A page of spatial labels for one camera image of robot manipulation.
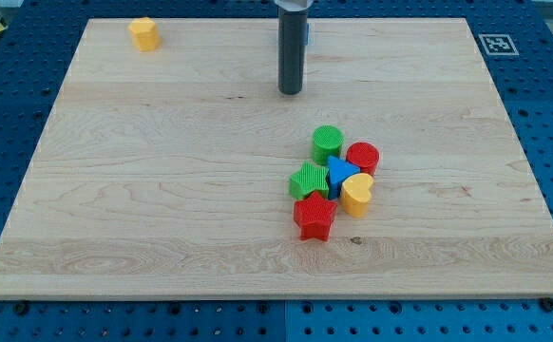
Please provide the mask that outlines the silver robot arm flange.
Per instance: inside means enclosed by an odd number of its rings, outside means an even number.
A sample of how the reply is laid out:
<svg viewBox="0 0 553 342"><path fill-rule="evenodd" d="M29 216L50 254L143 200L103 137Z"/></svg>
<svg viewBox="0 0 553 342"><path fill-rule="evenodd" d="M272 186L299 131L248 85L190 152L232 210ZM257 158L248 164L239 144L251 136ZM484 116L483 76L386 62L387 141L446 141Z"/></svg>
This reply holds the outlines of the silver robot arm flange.
<svg viewBox="0 0 553 342"><path fill-rule="evenodd" d="M314 0L274 0L274 2L283 10L304 11L313 4Z"/></svg>

